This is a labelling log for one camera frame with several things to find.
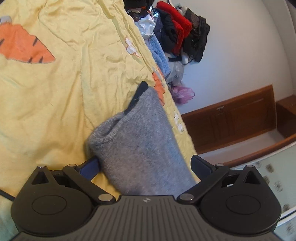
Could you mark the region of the grey and navy knit sweater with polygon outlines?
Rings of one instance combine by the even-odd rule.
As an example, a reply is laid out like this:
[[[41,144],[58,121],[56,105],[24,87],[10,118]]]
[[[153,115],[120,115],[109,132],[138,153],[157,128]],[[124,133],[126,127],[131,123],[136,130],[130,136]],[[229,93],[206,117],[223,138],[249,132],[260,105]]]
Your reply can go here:
[[[151,87],[131,109],[98,126],[88,145],[107,179],[123,195],[177,197],[196,184]]]

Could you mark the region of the black clothes pile top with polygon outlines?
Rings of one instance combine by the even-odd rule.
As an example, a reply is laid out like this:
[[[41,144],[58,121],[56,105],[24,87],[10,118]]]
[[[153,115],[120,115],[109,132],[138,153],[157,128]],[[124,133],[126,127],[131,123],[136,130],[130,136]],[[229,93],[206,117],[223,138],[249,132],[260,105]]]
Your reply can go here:
[[[185,12],[185,18],[192,23],[192,29],[183,40],[183,51],[196,62],[200,62],[207,44],[210,26],[206,19],[196,15],[189,8]]]

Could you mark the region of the dark navy clothes pile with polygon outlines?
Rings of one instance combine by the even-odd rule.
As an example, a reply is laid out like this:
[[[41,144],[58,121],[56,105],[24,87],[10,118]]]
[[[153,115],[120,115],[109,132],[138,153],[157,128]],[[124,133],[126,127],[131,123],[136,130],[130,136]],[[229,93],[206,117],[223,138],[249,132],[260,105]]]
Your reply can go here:
[[[155,14],[158,14],[154,34],[163,51],[170,53],[176,46],[178,39],[173,20],[169,13],[158,8],[154,8],[153,10]]]

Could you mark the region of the frosted glass wardrobe door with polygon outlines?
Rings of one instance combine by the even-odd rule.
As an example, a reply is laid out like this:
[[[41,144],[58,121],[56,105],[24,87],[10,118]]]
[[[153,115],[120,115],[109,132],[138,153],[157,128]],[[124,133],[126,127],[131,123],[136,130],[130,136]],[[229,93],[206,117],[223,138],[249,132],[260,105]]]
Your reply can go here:
[[[281,217],[275,233],[295,240],[295,142],[281,142],[229,162],[235,169],[253,165],[280,202]]]

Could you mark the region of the brown wooden door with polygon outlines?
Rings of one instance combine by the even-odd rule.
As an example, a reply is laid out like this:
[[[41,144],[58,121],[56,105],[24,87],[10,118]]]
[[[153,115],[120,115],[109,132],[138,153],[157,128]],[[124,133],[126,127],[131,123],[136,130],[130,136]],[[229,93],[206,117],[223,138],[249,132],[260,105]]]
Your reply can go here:
[[[222,111],[216,109],[224,106]],[[182,114],[198,154],[237,144],[276,128],[273,86]]]

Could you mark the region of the pink plastic bag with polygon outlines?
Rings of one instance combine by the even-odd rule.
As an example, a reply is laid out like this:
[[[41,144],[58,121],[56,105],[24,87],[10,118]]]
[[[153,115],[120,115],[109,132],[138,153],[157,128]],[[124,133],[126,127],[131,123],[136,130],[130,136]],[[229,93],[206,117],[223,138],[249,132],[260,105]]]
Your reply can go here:
[[[189,87],[173,86],[171,95],[176,104],[186,104],[193,99],[195,92]]]

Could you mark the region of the pale blue bundle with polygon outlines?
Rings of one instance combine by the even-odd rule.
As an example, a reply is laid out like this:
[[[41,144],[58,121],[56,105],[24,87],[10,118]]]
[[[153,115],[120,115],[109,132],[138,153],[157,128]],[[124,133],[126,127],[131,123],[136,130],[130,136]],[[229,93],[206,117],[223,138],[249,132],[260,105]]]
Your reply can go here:
[[[167,84],[172,85],[182,85],[182,79],[184,75],[184,65],[182,62],[169,62],[169,66],[171,69],[170,74],[166,77]]]

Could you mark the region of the yellow carrot print quilt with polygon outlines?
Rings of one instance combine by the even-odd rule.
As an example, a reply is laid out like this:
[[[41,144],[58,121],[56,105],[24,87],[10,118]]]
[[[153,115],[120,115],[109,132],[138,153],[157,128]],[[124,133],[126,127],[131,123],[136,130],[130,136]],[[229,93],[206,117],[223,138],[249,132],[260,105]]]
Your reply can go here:
[[[164,103],[181,153],[196,154],[168,86],[123,1],[3,1],[1,26],[39,40],[49,63],[1,56],[1,189],[16,196],[38,165],[89,157],[86,140],[142,81]]]

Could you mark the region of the light blue knit blanket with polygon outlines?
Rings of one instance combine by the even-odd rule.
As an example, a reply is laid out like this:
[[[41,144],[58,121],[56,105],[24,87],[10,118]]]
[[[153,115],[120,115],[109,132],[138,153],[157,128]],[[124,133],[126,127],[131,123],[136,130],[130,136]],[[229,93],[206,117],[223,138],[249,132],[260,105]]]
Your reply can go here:
[[[164,78],[166,79],[170,73],[170,65],[169,61],[155,35],[150,36],[149,38],[145,39],[145,44],[147,45],[148,49],[150,50],[152,57],[157,64],[158,68],[161,70]]]

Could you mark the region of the red knit garment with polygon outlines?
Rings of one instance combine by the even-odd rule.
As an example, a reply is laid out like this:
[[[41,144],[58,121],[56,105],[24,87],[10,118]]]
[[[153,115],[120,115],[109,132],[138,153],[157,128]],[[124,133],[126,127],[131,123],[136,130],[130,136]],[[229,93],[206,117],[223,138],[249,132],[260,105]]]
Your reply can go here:
[[[168,13],[171,16],[171,20],[174,24],[177,33],[177,43],[171,52],[175,55],[179,55],[183,40],[188,37],[192,30],[192,23],[187,20],[183,15],[181,15],[173,6],[170,4],[159,1],[157,3],[157,8]]]

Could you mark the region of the white crumpled plastic bag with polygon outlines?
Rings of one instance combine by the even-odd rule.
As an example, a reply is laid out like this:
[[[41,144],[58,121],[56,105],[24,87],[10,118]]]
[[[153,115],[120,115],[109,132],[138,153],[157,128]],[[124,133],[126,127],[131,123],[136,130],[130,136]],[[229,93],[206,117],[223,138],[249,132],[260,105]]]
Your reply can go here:
[[[148,39],[154,34],[156,24],[151,16],[140,18],[137,22],[135,22],[135,25],[138,27],[140,34],[144,39]]]

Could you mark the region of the black jacket at left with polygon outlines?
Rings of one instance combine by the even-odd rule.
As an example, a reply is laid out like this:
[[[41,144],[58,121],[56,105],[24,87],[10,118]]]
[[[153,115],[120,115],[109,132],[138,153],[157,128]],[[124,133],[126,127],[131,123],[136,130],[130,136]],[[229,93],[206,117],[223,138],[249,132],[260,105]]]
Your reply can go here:
[[[124,0],[125,9],[146,9],[148,10],[152,4],[154,3],[154,0]]]

